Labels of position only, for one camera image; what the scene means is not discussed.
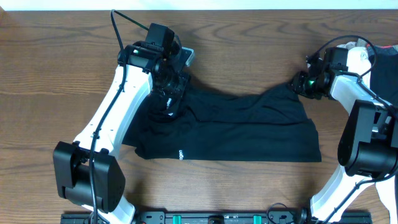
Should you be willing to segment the black t-shirt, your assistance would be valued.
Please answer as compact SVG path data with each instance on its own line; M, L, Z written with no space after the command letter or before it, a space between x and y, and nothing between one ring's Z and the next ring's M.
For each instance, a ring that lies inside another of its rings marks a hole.
M123 143L143 159L320 162L318 132L286 84L234 96L187 86L149 95Z

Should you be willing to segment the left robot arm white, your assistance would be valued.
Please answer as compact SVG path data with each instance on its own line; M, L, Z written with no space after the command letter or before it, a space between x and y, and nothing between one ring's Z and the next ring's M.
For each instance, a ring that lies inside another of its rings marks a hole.
M188 81L182 70L195 53L182 47L175 56L128 45L113 83L90 122L73 142L60 141L53 152L61 198L89 210L66 213L61 223L135 223L136 208L124 196L126 178L118 164L124 136L140 104L159 90L181 96Z

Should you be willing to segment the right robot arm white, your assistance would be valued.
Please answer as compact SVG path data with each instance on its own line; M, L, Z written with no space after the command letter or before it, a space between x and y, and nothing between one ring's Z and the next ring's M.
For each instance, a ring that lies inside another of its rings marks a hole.
M302 223L338 223L345 210L367 187L375 185L397 223L397 111L363 82L361 75L328 69L316 75L298 72L293 91L311 99L338 101L349 117L338 144L338 162L325 186L310 199Z

